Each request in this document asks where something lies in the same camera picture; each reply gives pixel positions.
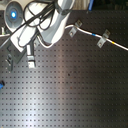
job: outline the white cable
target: white cable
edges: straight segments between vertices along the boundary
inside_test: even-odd
[[[71,27],[73,27],[73,26],[74,26],[74,25],[68,25],[68,26],[65,27],[65,29],[71,28]],[[85,30],[82,30],[82,29],[78,28],[77,26],[75,26],[75,27],[77,28],[77,30],[79,30],[79,31],[82,32],[82,33],[85,33],[85,34],[88,34],[88,35],[92,35],[92,36],[95,36],[95,37],[98,37],[98,38],[102,38],[102,36],[100,36],[100,35],[93,34],[93,33],[91,33],[91,32],[87,32],[87,31],[85,31]],[[120,45],[120,44],[117,44],[116,42],[114,42],[114,41],[112,41],[112,40],[110,40],[110,39],[107,39],[107,41],[110,42],[111,44],[116,45],[116,46],[119,47],[119,48],[122,48],[122,49],[128,51],[128,48],[126,48],[126,47],[124,47],[124,46],[122,46],[122,45]]]
[[[45,48],[51,48],[54,44],[51,44],[50,46],[46,46],[46,45],[44,45],[43,43],[42,43],[42,41],[40,40],[40,38],[39,38],[39,36],[37,36],[37,38],[38,38],[38,40],[39,40],[39,42],[42,44],[42,46],[43,47],[45,47]]]
[[[0,37],[6,37],[6,36],[10,36],[10,34],[0,35]]]

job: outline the bolt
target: bolt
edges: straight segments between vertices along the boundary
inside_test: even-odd
[[[70,36],[72,36],[72,35],[73,35],[73,32],[70,33]]]
[[[99,46],[101,47],[102,46],[102,43],[99,43]]]

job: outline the mounting bracket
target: mounting bracket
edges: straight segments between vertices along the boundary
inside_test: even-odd
[[[109,36],[110,36],[110,32],[108,30],[106,30],[105,33],[103,34],[102,38],[97,43],[97,45],[98,45],[99,48],[102,48],[103,47],[104,43],[109,38]]]
[[[7,59],[5,61],[8,64],[8,66],[7,66],[8,71],[9,71],[9,73],[11,73],[13,70],[13,60],[12,60],[11,54],[8,54]]]
[[[27,45],[27,58],[29,68],[35,68],[35,57],[34,57],[34,43],[31,42]]]
[[[82,22],[78,20],[71,29],[71,31],[69,32],[70,37],[73,37],[77,32],[77,28],[80,28],[81,26],[82,26]]]

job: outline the metal clamp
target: metal clamp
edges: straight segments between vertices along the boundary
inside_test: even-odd
[[[69,32],[69,35],[71,37],[73,37],[76,32],[77,32],[77,27],[80,28],[82,26],[82,22],[80,20],[78,20],[75,25],[73,26],[73,28],[71,29],[71,31]]]
[[[35,57],[34,56],[27,56],[28,57],[28,66],[29,68],[35,68]]]
[[[102,38],[97,43],[97,45],[98,45],[99,48],[102,48],[103,47],[104,43],[109,38],[109,36],[110,36],[110,32],[108,30],[106,30],[105,33],[103,34]]]

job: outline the cable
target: cable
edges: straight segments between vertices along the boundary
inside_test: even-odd
[[[6,36],[10,36],[10,34],[0,35],[0,37],[6,37]]]
[[[52,18],[53,18],[53,14],[54,14],[54,10],[55,10],[55,6],[54,6],[54,4],[53,4],[53,2],[52,3],[49,3],[49,2],[40,2],[40,1],[35,1],[36,3],[44,3],[44,4],[48,4],[42,11],[44,12],[44,14],[42,14],[40,17],[37,17],[37,18],[39,18],[40,20],[39,20],[39,23],[37,24],[37,25],[30,25],[30,24],[27,24],[29,27],[37,27],[37,26],[39,26],[40,28],[41,28],[41,26],[40,26],[40,24],[42,24],[49,16],[51,16]],[[33,2],[30,2],[26,7],[25,7],[25,9],[24,9],[24,12],[23,12],[23,17],[24,17],[24,20],[25,20],[25,22],[26,22],[26,18],[25,18],[25,11],[26,11],[26,9],[28,8],[28,10],[29,10],[29,12],[35,17],[35,14],[30,10],[30,8],[29,8],[29,6],[32,4],[32,3],[35,3],[34,1]]]
[[[74,25],[68,25],[68,26],[65,27],[65,29],[72,28],[72,27],[74,27]],[[80,31],[80,32],[82,32],[84,34],[88,34],[88,35],[92,35],[92,36],[95,36],[95,37],[98,37],[98,38],[102,38],[102,36],[100,36],[98,34],[94,34],[94,33],[91,33],[91,32],[85,31],[85,30],[82,30],[82,29],[78,28],[77,26],[75,26],[75,27],[77,28],[78,31]],[[110,39],[107,39],[107,41],[110,42],[113,45],[116,45],[119,48],[122,48],[122,49],[128,51],[128,48],[126,48],[126,47],[124,47],[124,46],[122,46],[122,45],[120,45],[120,44],[118,44],[118,43],[116,43],[116,42],[114,42],[114,41],[112,41]]]
[[[51,20],[50,20],[50,23],[49,23],[48,27],[45,28],[45,29],[43,29],[43,28],[41,27],[41,24],[48,18],[48,16],[44,17],[44,20],[43,20],[43,21],[41,22],[41,24],[39,25],[39,27],[40,27],[43,31],[47,30],[47,29],[51,26],[52,19],[53,19],[53,14],[54,14],[54,10],[53,10],[50,14],[51,14],[52,16],[51,16]]]

